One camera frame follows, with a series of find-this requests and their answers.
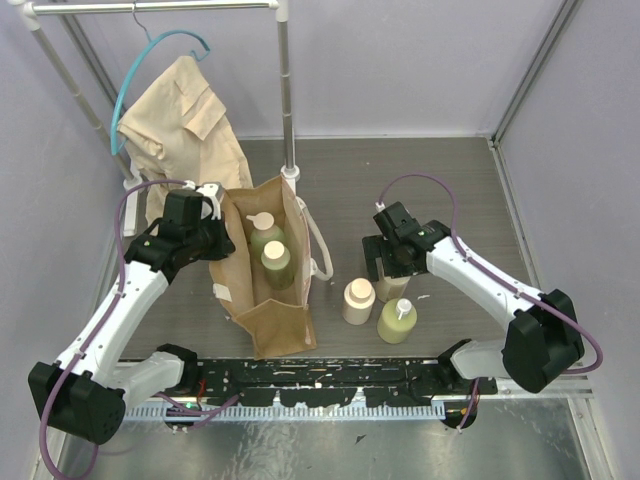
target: garment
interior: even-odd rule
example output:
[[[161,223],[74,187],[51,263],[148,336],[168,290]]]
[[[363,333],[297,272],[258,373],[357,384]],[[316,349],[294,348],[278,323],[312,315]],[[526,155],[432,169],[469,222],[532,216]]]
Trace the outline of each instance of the garment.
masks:
[[[225,115],[191,56],[178,58],[122,116],[118,132],[127,152],[150,180],[217,181],[225,189],[253,186],[247,159]],[[147,197],[147,221],[162,216],[175,186],[154,185]]]

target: gray wooden table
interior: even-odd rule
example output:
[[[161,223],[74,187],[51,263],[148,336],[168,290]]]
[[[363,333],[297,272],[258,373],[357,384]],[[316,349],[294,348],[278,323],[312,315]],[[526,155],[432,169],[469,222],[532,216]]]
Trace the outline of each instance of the gray wooden table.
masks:
[[[487,143],[470,139],[318,139],[297,142],[302,170],[298,194],[305,200],[331,251],[331,283],[314,280],[310,305],[318,348],[301,356],[435,356],[462,338],[489,340],[502,332],[480,307],[443,280],[422,275],[406,292],[418,310],[418,324],[400,345],[384,343],[376,332],[382,303],[361,326],[341,317],[343,290],[365,276],[361,239],[378,233],[374,202],[384,185],[403,173],[423,171],[447,181],[460,202],[458,233],[490,262],[527,281],[502,188]],[[242,142],[256,185],[278,174],[282,142]],[[408,179],[395,186],[387,204],[402,201],[419,221],[450,223],[451,204],[435,183]],[[321,262],[317,248],[314,257]],[[150,355],[174,343],[200,357],[251,357],[249,335],[228,319],[213,297],[206,262],[179,273],[153,305],[125,349],[123,358]]]

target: beige bottle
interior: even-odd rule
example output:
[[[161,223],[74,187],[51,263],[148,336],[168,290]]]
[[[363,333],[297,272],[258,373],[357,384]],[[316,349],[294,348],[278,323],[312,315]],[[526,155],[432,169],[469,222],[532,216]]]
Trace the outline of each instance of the beige bottle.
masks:
[[[247,215],[247,220],[253,222],[254,230],[251,232],[249,241],[251,242],[251,255],[260,261],[262,251],[267,243],[278,241],[287,245],[284,232],[276,225],[273,215],[269,212],[260,212],[257,215]]]
[[[351,325],[362,325],[369,320],[376,299],[373,285],[365,278],[356,278],[344,289],[342,317]]]
[[[274,240],[265,245],[262,252],[262,265],[267,282],[274,290],[286,290],[293,283],[291,253],[282,242]]]
[[[389,301],[378,319],[378,335],[387,343],[404,342],[418,321],[418,313],[406,298]]]
[[[376,283],[376,296],[378,300],[387,303],[394,298],[400,298],[404,294],[411,277],[391,278],[382,277]]]

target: white bottle cap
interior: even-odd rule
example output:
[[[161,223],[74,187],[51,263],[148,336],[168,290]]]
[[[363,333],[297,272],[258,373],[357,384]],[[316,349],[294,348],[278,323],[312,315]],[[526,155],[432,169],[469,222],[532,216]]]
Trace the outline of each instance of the white bottle cap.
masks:
[[[398,316],[398,320],[402,320],[404,317],[409,315],[412,308],[413,305],[411,305],[411,302],[406,298],[398,300],[398,303],[396,304],[396,315]]]
[[[272,261],[278,261],[284,257],[284,245],[282,242],[273,240],[264,246],[264,256]]]
[[[256,230],[269,230],[276,221],[269,212],[260,212],[258,215],[247,215],[247,220],[253,222]]]
[[[373,286],[365,278],[356,278],[349,287],[349,297],[356,303],[366,303],[372,292]]]

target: gray wall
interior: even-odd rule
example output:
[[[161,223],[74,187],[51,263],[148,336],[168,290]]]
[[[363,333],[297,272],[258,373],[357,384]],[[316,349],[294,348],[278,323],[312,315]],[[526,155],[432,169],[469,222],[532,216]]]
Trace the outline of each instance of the gray wall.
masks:
[[[640,478],[640,4],[585,1],[504,141],[544,285],[600,341],[591,375],[625,478]]]
[[[301,135],[450,136],[495,129],[561,0],[291,0],[294,121]],[[194,30],[201,63],[241,136],[281,135],[277,36],[266,10],[139,14],[152,35]],[[83,18],[120,85],[144,48],[130,15]],[[196,43],[169,39],[129,101]]]
[[[73,47],[52,39],[101,100]],[[0,478],[27,478],[38,416],[27,387],[88,319],[122,186],[31,35],[0,2]],[[106,112],[106,104],[98,101]]]

